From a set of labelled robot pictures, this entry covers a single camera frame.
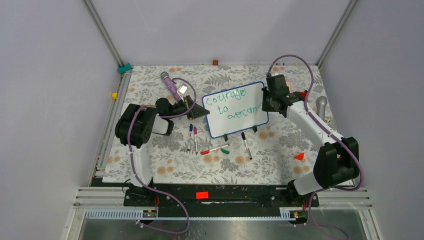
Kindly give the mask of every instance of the metal frame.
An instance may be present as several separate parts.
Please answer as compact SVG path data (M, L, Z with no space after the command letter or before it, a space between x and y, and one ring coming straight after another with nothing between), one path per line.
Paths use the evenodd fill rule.
M115 125L120 116L125 94L128 88L128 84L130 83L131 71L125 72L120 78L119 83L116 86L116 92L118 93L118 98L116 100L111 100L109 113L107 115L107 122L104 126L103 134L96 151L95 161L93 167L90 171L89 181L87 186L90 186L93 180L93 176L102 177L104 172L102 171L105 166L103 163L105 162L105 158L109 156L109 152L112 147L112 143L114 140L114 130Z
M349 4L347 5L346 9L344 10L343 14L341 15L341 18L338 21L337 26L335 27L334 31L332 32L331 37L328 40L328 43L324 48L324 51L321 53L321 56L319 56L318 61L315 63L315 65L317 65L319 69L321 68L324 61L326 60L326 57L329 54L329 51L333 47L337 37L339 36L340 32L342 31L343 27L345 26L345 23L348 20L349 16L351 15L353 9L355 8L357 2L358 2L358 0L350 0Z
M122 60L118 50L116 49L109 33L107 32L99 14L96 11L91 0L82 0L84 5L87 8L93 22L95 23L101 37L103 38L107 48L112 54L113 59L119 67L124 66L124 61ZM328 43L326 44L321 56L318 61L315 63L318 68L320 68L329 51L333 47L337 37L339 36L342 28L344 27L347 19L352 13L354 7L356 6L358 0L350 0L345 11L343 12L336 28L334 29ZM96 156L96 160L93 165L92 172L90 173L90 180L88 186L90 186L92 181L92 176L102 176L103 172L100 171L104 168L103 163L105 158L109 156L110 148L112 146L114 134L114 126L120 116L120 112L123 107L125 93L130 83L131 73L126 72L123 74L117 85L118 99L113 100L110 106L110 110L107 117L107 123L105 125L101 142L98 147L97 153L99 156ZM314 209L326 209L326 210L352 210L355 209L360 215L360 219L365 230L367 239L370 240L381 240L382 235L380 228L376 222L374 215L374 210L372 208L371 201L368 196L366 188L361 188L355 192L342 191L338 189L326 190L317 193L320 207ZM65 240L78 240L84 219L87 216L87 212L91 212L94 209L103 209L111 210L112 212L136 212L143 209L150 209L150 207L126 207L123 206L125 194L122 192L121 187L80 187L77 193L77 196L74 201L74 207L70 215L70 222L67 225L67 231L65 232ZM280 211L283 213L289 210L300 210L300 207L281 207ZM172 218L173 220L185 220L185 218ZM193 220L282 220L282 218L192 218Z
M375 220L374 211L368 196L367 189L362 187L357 191L342 191L338 189L329 189L317 193L320 207L313 209L325 210L356 210L360 216L368 240L382 240L380 228ZM78 240L83 226L84 219L88 218L86 213L91 212L113 212L117 213L115 217L110 214L102 219L131 219L126 216L131 213L138 213L143 209L152 209L151 207L126 207L123 206L125 194L121 187L80 187L74 201L74 213L68 234L65 240ZM281 207L282 217L193 217L191 220L198 221L286 221L284 214L290 210L301 210L301 207ZM166 218L161 220L181 220L184 217Z
M117 48L115 47L114 43L112 42L111 36L109 36L108 31L105 28L105 25L103 25L102 20L100 19L99 14L96 11L96 8L94 7L91 0L82 0L85 7L87 8L88 13L90 14L95 26L98 29L98 32L100 33L101 37L104 40L104 43L106 43L107 48L109 49L110 53L112 54L113 59L115 60L118 67L124 66L124 61L122 60Z

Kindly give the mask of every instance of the red label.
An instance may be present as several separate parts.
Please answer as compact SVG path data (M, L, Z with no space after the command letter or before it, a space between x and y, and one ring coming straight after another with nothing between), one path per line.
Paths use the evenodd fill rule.
M198 191L196 192L196 199L208 199L209 192L207 191Z

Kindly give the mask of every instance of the black marker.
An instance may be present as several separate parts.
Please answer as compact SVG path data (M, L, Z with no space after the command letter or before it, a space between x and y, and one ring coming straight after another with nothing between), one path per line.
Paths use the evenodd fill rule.
M241 137L243 138L244 145L246 146L247 153L249 154L249 158L250 160L252 160L252 154L251 154L251 151L249 150L248 141L246 141L246 136L244 132L241 133Z

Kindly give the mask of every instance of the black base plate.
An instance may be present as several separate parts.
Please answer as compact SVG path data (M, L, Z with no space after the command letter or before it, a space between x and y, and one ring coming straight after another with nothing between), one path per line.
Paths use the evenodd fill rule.
M170 193L180 200L191 217L280 217L280 207L294 206L284 199L285 186L276 185L213 185L213 184L158 184L154 188ZM197 192L208 192L208 199L196 199ZM151 192L148 199L125 193L124 206L152 207L154 197L160 199L159 217L183 217L181 206L172 198ZM318 198L312 207L318 207Z

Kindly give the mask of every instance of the purple microphone handle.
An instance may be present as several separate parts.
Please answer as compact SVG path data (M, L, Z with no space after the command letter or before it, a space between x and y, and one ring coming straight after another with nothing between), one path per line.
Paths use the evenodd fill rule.
M160 74L160 78L163 80L163 82L165 83L166 87L169 89L169 91L171 92L173 98L175 99L175 101L178 103L181 100L180 95L178 95L178 89L177 86L175 85L175 83L172 82L172 79L170 78L170 75L164 71Z

